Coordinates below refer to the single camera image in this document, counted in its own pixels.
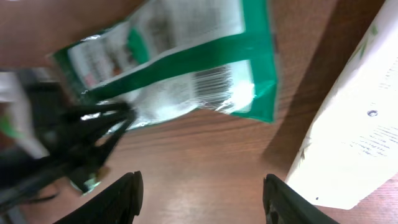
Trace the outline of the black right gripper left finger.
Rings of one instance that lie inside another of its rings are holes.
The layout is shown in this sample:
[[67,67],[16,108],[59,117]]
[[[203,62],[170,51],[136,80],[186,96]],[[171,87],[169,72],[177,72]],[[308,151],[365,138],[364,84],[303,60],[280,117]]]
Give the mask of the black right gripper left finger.
[[132,224],[141,212],[143,196],[141,172],[129,172],[54,224]]

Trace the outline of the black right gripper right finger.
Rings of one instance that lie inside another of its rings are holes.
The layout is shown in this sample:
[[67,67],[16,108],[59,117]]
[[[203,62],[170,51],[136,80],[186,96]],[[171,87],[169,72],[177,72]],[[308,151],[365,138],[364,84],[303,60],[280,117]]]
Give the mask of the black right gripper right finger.
[[264,178],[262,201],[267,224],[338,224],[274,174]]

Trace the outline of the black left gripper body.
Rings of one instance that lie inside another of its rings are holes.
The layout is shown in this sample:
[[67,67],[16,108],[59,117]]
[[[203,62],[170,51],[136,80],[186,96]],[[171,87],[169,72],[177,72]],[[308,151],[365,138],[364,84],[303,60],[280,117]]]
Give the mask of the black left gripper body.
[[58,193],[38,198],[40,189],[18,195],[14,189],[29,175],[31,162],[50,155],[39,138],[39,117],[34,113],[49,103],[62,101],[64,92],[59,82],[45,70],[1,71],[1,213],[21,203],[46,202]]

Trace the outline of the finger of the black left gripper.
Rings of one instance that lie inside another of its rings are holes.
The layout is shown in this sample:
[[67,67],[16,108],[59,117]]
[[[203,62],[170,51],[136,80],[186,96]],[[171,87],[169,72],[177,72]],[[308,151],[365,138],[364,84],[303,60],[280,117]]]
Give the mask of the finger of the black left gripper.
[[131,121],[108,122],[97,127],[90,125],[86,136],[72,152],[73,170],[68,174],[72,186],[83,195],[91,192],[100,181],[100,169],[117,145],[120,138],[131,125]]
[[62,113],[62,128],[89,131],[125,131],[136,120],[136,112],[125,102],[78,105]]

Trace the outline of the green white wipes pack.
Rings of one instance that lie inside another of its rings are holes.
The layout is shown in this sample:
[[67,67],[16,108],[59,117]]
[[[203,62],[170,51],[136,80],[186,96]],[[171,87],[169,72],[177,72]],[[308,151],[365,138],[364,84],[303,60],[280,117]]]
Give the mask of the green white wipes pack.
[[52,55],[77,99],[127,103],[132,128],[195,110],[272,122],[278,70],[266,0],[144,1]]

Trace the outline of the white tube carton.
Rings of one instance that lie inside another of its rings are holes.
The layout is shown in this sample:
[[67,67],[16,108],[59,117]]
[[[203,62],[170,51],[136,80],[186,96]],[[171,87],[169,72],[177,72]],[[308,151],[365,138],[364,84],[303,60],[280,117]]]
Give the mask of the white tube carton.
[[349,210],[397,173],[397,0],[387,0],[314,117],[286,183]]

